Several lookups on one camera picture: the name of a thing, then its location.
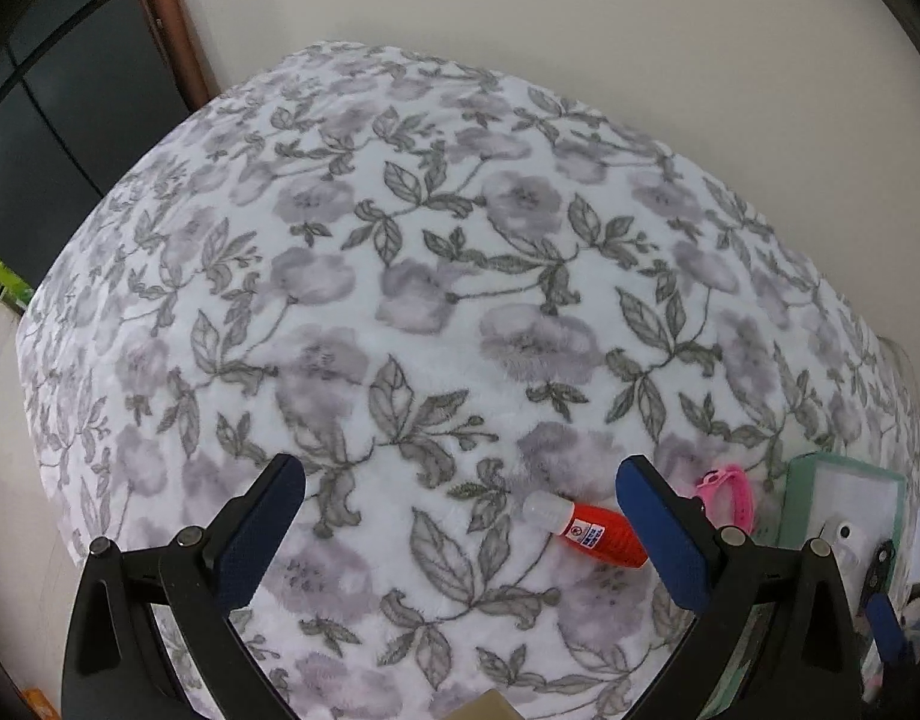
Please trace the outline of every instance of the floor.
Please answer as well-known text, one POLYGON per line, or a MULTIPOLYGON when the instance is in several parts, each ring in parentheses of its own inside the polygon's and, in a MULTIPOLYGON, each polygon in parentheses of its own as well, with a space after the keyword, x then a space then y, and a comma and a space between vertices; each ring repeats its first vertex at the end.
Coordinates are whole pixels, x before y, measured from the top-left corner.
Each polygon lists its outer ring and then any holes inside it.
POLYGON ((0 308, 0 661, 18 688, 59 709, 79 570, 40 485, 13 350, 18 319, 0 308))

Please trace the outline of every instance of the cardboard box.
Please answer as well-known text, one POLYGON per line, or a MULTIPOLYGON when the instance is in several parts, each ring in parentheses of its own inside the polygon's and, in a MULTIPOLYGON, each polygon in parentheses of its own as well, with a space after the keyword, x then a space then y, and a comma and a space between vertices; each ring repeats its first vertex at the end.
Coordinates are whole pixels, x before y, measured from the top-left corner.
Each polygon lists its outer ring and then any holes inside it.
POLYGON ((446 720, 523 720, 498 690, 490 690, 446 716, 446 720))

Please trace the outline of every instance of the white wall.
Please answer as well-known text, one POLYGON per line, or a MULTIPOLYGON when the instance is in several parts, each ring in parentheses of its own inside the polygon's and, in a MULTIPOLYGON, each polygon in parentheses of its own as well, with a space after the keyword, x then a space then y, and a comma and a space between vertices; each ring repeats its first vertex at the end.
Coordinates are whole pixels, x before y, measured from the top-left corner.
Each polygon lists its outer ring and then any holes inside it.
POLYGON ((23 410, 15 336, 0 307, 0 663, 17 688, 59 709, 66 632, 79 569, 56 529, 23 410))
POLYGON ((669 143, 807 252, 920 388, 920 60, 880 0, 185 0, 221 86, 323 38, 524 76, 669 143))

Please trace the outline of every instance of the pink watch strap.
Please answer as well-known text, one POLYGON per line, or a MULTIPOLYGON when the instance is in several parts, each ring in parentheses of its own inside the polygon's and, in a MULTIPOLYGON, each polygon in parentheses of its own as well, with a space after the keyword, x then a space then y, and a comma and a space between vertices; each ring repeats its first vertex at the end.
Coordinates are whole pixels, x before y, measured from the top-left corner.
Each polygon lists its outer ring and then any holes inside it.
POLYGON ((703 477, 697 485, 696 494, 703 501, 703 506, 710 509, 713 497, 719 488, 726 485, 733 501, 732 524, 745 533, 754 527, 754 495, 747 480, 746 473, 740 466, 723 466, 703 477))

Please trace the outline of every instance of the bed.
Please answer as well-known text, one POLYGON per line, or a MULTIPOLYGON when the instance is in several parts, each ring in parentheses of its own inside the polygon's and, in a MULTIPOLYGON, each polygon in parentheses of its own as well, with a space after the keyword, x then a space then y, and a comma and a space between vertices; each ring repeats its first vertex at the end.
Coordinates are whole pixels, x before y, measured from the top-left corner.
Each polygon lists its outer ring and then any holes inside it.
POLYGON ((615 505, 629 454, 681 493, 740 464, 761 542, 817 449, 920 504, 911 384, 753 206, 578 100, 395 47, 316 44, 181 124, 67 245, 17 351, 77 560, 303 460, 307 501, 231 619, 304 718, 439 718, 492 686, 528 720, 622 714, 689 618, 649 567, 519 507, 615 505))

